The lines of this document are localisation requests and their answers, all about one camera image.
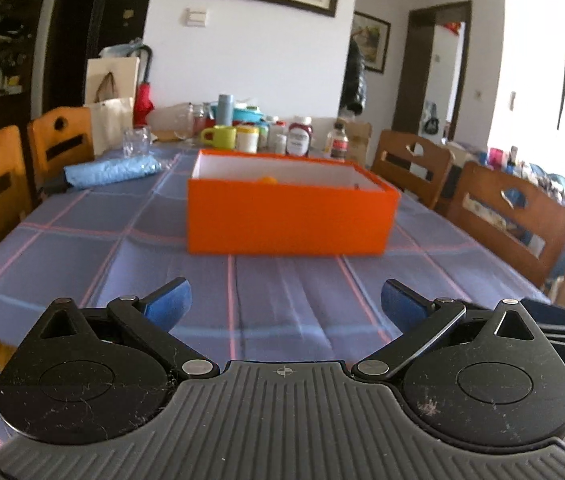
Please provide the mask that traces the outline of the orange cardboard box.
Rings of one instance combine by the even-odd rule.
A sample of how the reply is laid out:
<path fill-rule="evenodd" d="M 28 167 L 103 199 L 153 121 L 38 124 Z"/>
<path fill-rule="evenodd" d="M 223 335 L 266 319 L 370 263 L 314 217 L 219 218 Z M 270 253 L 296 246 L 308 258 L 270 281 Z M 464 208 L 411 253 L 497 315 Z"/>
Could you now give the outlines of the orange cardboard box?
<path fill-rule="evenodd" d="M 272 176 L 278 184 L 261 184 Z M 401 193 L 354 162 L 203 150 L 187 190 L 187 247 L 201 255 L 376 256 Z"/>

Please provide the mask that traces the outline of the grey blue thermos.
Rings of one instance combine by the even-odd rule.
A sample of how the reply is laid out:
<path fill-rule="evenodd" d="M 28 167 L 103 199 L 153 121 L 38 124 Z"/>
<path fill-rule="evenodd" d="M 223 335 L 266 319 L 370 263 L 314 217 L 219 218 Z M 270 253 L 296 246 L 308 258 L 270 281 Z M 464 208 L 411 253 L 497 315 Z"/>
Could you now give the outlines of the grey blue thermos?
<path fill-rule="evenodd" d="M 216 125 L 231 126 L 234 121 L 235 97 L 232 94 L 220 94 L 216 107 Z"/>

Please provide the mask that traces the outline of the black hanging jacket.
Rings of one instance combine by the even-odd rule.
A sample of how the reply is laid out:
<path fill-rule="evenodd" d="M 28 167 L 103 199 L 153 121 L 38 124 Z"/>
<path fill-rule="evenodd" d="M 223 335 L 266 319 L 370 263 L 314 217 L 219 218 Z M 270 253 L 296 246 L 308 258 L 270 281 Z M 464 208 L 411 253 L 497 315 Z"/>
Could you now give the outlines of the black hanging jacket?
<path fill-rule="evenodd" d="M 354 116 L 363 114 L 367 102 L 366 64 L 357 42 L 351 38 L 347 51 L 345 73 L 342 84 L 340 110 Z"/>

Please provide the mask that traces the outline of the cream lidded jar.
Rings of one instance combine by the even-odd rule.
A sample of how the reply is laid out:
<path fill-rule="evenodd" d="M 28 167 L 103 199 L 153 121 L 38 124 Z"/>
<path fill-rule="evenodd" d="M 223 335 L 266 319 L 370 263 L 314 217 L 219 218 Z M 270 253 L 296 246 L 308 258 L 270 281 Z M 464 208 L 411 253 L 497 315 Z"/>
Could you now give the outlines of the cream lidded jar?
<path fill-rule="evenodd" d="M 235 150 L 240 153 L 256 154 L 260 142 L 260 128 L 241 125 L 236 127 Z"/>

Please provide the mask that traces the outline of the white red-lidded jar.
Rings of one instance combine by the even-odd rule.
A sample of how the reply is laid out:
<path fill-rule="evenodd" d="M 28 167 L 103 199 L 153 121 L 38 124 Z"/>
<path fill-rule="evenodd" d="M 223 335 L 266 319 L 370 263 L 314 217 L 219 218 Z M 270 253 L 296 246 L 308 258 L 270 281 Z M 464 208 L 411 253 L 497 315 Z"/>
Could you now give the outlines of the white red-lidded jar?
<path fill-rule="evenodd" d="M 285 152 L 295 157 L 306 157 L 311 148 L 313 126 L 311 117 L 296 117 L 288 128 Z"/>

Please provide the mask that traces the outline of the plaid blue tablecloth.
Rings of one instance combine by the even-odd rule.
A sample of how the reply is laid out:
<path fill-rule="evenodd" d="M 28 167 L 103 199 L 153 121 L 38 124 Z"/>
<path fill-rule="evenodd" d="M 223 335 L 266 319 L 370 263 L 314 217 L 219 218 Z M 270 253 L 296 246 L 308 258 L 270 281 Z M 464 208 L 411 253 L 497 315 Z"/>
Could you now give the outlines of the plaid blue tablecloth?
<path fill-rule="evenodd" d="M 102 307 L 177 276 L 194 304 L 174 334 L 229 370 L 191 382 L 166 413 L 112 445 L 51 452 L 0 418 L 0 472 L 15 479 L 565 478 L 565 450 L 462 456 L 420 434 L 389 391 L 295 362 L 354 363 L 397 328 L 381 309 L 395 278 L 420 294 L 495 307 L 540 299 L 511 266 L 403 198 L 378 257 L 195 256 L 186 247 L 196 154 L 164 174 L 46 200 L 0 244 L 0 340 L 18 344 L 58 297 Z"/>

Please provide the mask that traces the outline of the teal plastic container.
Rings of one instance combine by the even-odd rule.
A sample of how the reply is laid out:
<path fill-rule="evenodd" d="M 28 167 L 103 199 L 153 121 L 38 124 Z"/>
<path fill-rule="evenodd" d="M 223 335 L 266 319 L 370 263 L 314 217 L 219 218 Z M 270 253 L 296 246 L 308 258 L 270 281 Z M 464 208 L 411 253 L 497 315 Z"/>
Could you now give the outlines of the teal plastic container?
<path fill-rule="evenodd" d="M 261 109 L 256 105 L 250 106 L 235 106 L 234 116 L 232 116 L 233 122 L 239 122 L 239 124 L 246 124 L 247 122 L 260 122 L 264 117 Z"/>

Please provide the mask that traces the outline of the green mug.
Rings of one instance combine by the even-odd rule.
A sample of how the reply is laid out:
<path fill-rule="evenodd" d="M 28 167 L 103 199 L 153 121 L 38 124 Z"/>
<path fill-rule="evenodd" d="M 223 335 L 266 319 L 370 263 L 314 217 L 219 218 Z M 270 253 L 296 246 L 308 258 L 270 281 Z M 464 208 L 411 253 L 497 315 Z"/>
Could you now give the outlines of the green mug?
<path fill-rule="evenodd" d="M 217 150 L 233 150 L 236 146 L 236 136 L 237 128 L 234 126 L 216 125 L 201 132 L 202 143 Z"/>

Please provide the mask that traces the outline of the orange mandarin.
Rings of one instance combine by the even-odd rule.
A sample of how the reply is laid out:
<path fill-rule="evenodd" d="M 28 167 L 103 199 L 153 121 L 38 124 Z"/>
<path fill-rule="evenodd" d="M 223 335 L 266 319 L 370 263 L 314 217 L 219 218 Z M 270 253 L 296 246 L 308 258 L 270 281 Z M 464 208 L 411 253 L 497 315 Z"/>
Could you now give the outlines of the orange mandarin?
<path fill-rule="evenodd" d="M 265 176 L 265 177 L 261 177 L 261 179 L 258 179 L 258 183 L 261 183 L 261 184 L 278 184 L 278 180 L 275 177 L 272 177 L 272 176 Z"/>

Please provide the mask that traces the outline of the paper shopping bag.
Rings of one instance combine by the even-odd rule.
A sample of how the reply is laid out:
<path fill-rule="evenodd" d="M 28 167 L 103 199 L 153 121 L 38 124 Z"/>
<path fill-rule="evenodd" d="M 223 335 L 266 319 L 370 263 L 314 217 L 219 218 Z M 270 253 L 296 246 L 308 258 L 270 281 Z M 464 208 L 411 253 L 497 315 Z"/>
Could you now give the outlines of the paper shopping bag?
<path fill-rule="evenodd" d="M 85 103 L 90 110 L 96 156 L 120 148 L 123 133 L 133 127 L 139 60 L 91 58 L 87 62 Z"/>

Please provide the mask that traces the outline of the red folded umbrella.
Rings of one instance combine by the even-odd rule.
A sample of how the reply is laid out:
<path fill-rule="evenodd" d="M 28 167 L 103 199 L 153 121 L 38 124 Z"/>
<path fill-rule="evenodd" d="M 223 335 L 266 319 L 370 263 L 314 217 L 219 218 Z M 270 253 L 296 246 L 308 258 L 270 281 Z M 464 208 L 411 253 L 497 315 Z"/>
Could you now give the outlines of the red folded umbrella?
<path fill-rule="evenodd" d="M 144 44 L 137 49 L 138 52 L 145 52 L 146 62 L 144 73 L 138 86 L 134 106 L 134 125 L 137 127 L 148 125 L 148 116 L 154 110 L 151 101 L 150 70 L 153 60 L 152 49 Z"/>

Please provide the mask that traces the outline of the framed picture on wall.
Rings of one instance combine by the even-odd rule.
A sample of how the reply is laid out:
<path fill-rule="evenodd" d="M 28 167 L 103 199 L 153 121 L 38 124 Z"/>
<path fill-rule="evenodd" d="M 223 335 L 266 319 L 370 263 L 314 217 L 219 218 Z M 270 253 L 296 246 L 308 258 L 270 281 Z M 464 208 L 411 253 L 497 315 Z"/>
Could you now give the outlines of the framed picture on wall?
<path fill-rule="evenodd" d="M 384 73 L 389 36 L 391 36 L 389 22 L 365 13 L 354 13 L 351 37 L 363 55 L 367 70 Z"/>

